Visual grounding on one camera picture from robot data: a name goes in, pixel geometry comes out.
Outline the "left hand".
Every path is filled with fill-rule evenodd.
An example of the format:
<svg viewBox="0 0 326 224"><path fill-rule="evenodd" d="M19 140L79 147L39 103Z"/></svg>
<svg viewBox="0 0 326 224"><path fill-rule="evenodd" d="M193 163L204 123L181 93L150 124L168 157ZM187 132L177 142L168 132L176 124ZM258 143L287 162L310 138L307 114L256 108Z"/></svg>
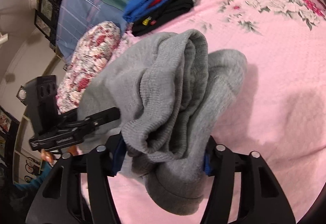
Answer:
<svg viewBox="0 0 326 224"><path fill-rule="evenodd" d="M75 145L64 149L64 152L69 152L73 156L78 155L78 149L77 149L77 146L75 146ZM51 166L53 166L56 162L56 158L55 158L54 154L52 152L45 151L44 149L41 150L41 158L42 158L42 160L49 163Z"/></svg>

